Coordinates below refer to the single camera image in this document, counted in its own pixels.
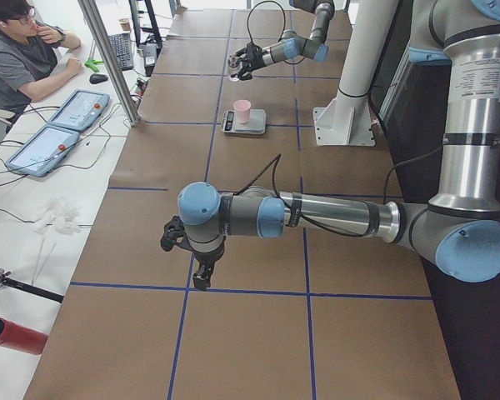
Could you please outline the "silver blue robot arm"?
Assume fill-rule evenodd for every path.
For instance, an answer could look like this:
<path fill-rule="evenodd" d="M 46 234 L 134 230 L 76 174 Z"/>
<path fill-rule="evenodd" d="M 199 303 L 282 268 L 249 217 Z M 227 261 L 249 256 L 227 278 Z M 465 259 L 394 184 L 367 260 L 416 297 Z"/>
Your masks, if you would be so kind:
<path fill-rule="evenodd" d="M 361 1 L 337 89 L 326 106 L 313 109 L 317 145 L 361 146 L 358 126 L 383 45 L 399 1 Z M 250 42 L 230 56 L 232 77 L 302 56 L 324 61 L 333 1 L 289 1 L 315 15 L 309 38 L 287 30 L 278 42 Z M 458 280 L 478 283 L 500 273 L 500 202 L 495 186 L 500 156 L 500 1 L 413 1 L 409 61 L 451 64 L 438 193 L 427 205 L 351 201 L 279 192 L 278 154 L 247 186 L 220 194 L 195 182 L 177 196 L 178 215 L 164 226 L 160 246 L 190 251 L 199 262 L 192 276 L 200 290 L 211 286 L 214 265 L 228 235 L 278 238 L 284 227 L 320 228 L 350 238 L 381 238 L 410 248 Z M 273 165 L 272 188 L 253 186 Z"/>
<path fill-rule="evenodd" d="M 278 40 L 267 47 L 261 47 L 253 40 L 250 18 L 253 11 L 264 3 L 273 3 L 282 11 L 282 33 Z M 248 14 L 246 28 L 248 42 L 245 47 L 227 58 L 228 77 L 234 81 L 247 81 L 253 78 L 253 72 L 259 69 L 287 63 L 296 65 L 306 58 L 324 62 L 328 55 L 326 44 L 328 28 L 335 14 L 333 1 L 290 1 L 289 5 L 314 16 L 309 37 L 303 37 L 292 29 L 286 29 L 287 17 L 283 7 L 277 1 L 262 1 Z"/>

